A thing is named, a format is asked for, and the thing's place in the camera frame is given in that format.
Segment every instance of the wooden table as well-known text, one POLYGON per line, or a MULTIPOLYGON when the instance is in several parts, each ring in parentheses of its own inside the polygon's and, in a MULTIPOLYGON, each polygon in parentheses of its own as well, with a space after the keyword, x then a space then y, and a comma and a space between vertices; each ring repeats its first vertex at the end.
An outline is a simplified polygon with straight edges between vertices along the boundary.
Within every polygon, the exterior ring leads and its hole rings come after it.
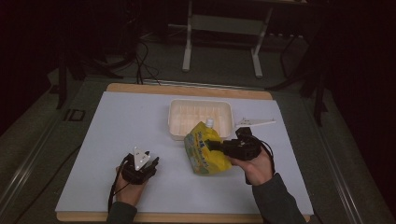
MULTIPOLYGON (((240 91, 226 89, 210 89, 197 87, 150 86, 134 84, 110 84, 107 91, 134 92, 167 95, 227 97, 238 99, 272 100, 266 91, 240 91)), ((106 221, 107 212, 57 212, 61 221, 106 221)), ((165 214, 138 213, 134 222, 199 222, 199 223, 262 223, 260 215, 224 215, 224 214, 165 214)))

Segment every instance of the white container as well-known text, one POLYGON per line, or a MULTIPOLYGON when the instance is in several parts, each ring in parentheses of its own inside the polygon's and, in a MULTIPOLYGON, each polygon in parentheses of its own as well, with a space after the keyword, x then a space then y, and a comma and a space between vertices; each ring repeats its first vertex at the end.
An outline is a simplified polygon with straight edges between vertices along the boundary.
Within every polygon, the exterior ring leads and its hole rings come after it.
POLYGON ((206 119, 214 120, 213 129, 222 139, 233 131, 233 113, 227 102, 176 99, 169 107, 169 132, 174 140, 182 141, 200 121, 205 123, 206 119))

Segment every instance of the sleeve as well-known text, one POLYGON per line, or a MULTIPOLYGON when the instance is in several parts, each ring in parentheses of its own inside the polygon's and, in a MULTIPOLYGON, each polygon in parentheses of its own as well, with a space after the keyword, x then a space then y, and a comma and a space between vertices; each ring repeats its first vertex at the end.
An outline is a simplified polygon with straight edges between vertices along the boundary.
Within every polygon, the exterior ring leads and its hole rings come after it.
POLYGON ((262 218, 267 223, 306 223, 293 196, 288 193, 280 174, 259 186, 253 186, 253 196, 262 218))
POLYGON ((131 224, 137 209, 128 203, 115 202, 107 216, 107 224, 131 224))

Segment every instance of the table leg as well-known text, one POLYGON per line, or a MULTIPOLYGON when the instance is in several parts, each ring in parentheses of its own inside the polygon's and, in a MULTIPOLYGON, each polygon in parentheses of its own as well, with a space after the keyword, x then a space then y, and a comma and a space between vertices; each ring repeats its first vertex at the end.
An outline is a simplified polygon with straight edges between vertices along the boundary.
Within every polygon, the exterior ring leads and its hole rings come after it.
POLYGON ((267 31, 268 23, 270 21, 272 12, 273 12, 273 8, 270 7, 265 17, 265 21, 262 23, 262 30, 260 31, 257 45, 255 48, 251 50, 251 58, 253 60, 254 73, 256 75, 256 78, 262 78, 262 67, 260 65, 259 52, 260 52, 260 48, 262 47, 262 41, 264 40, 265 32, 267 31))
POLYGON ((192 16, 192 0, 189 1, 189 16, 187 18, 187 43, 184 50, 183 72, 190 71, 191 61, 191 16, 192 16))

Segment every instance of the yellow package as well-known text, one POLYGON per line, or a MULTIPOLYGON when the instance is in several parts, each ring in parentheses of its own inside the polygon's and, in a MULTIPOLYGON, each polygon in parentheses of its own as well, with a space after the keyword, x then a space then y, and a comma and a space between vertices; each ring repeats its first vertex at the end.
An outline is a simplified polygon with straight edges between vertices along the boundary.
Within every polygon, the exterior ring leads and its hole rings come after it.
POLYGON ((207 140, 222 142, 219 134, 203 122, 199 122, 184 138, 192 170, 197 175, 213 175, 230 169, 230 161, 221 151, 209 150, 207 140))

